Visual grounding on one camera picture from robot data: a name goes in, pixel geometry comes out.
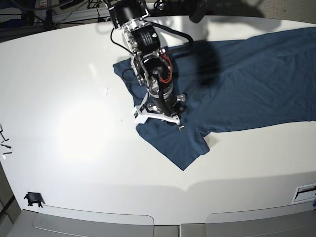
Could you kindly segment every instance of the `blue t-shirt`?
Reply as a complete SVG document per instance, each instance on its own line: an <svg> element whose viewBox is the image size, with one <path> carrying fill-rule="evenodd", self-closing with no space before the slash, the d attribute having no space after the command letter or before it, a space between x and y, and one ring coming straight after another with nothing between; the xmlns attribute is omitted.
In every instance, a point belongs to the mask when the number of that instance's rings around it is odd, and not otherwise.
<svg viewBox="0 0 316 237"><path fill-rule="evenodd" d="M195 42L190 52L174 54L171 60L176 92L187 99L181 114L185 129L158 119L136 129L182 170L209 151L203 137L210 132L316 119L316 27ZM130 59L114 64L120 77L127 68ZM139 105L146 88L132 70L124 77Z"/></svg>

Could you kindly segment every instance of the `red wire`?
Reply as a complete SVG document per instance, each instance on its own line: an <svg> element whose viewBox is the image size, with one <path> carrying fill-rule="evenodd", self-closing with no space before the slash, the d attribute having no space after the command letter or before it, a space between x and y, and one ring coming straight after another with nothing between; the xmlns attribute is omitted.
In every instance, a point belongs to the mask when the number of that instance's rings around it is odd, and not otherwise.
<svg viewBox="0 0 316 237"><path fill-rule="evenodd" d="M170 65L170 75L169 75L169 78L167 80L163 80L162 78L160 78L160 81L163 83L169 83L169 82L171 82L171 79L172 79L172 64L171 64L170 59L166 55L164 55L163 58L165 60L167 60L169 65Z"/></svg>

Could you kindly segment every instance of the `white table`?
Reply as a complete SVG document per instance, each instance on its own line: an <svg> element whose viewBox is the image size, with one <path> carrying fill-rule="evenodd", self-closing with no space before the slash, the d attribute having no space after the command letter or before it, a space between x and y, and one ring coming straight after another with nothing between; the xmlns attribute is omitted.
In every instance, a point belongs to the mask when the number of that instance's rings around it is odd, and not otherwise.
<svg viewBox="0 0 316 237"><path fill-rule="evenodd" d="M195 40L314 26L155 20ZM128 55L111 43L111 28L89 24L0 44L0 122L13 148L0 160L21 209L104 222L205 223L212 213L290 205L298 185L316 183L315 122L212 133L210 152L181 171L135 130L132 97L112 66ZM160 36L164 45L182 42ZM114 39L123 43L119 31ZM27 206L27 192L41 193L46 206Z"/></svg>

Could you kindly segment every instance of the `white tabletop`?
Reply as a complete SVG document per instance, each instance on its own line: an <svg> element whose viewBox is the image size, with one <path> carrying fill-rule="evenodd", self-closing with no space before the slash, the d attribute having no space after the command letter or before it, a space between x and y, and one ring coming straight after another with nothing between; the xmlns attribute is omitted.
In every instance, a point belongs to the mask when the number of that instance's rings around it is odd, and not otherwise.
<svg viewBox="0 0 316 237"><path fill-rule="evenodd" d="M314 26L249 17L155 20L195 40ZM21 209L203 223L211 213L290 205L298 185L316 183L315 122L211 133L210 152L181 171L135 130L132 97L113 70L128 55L111 43L111 29L89 24L0 44L0 123L13 148L0 160ZM160 37L164 45L182 42ZM119 30L114 39L123 43ZM27 192L41 193L51 207L27 206Z"/></svg>

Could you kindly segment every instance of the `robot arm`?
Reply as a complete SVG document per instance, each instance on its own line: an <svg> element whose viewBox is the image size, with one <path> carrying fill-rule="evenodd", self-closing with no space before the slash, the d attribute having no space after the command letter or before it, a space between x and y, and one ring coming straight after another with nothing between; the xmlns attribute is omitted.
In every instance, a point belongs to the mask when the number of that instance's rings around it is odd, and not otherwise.
<svg viewBox="0 0 316 237"><path fill-rule="evenodd" d="M187 34L174 31L157 23L146 21L149 16L144 0L113 0L106 5L115 28L123 29L123 36L131 53L131 66L140 85L146 86L147 95L139 106L135 106L133 114L136 123L145 123L147 118L164 120L175 123L180 129L180 122L176 104L185 101L184 95L176 95L172 82L172 64L168 52L161 47L159 37L154 29L161 27L172 33L177 33L189 40ZM153 103L147 104L148 97Z"/></svg>

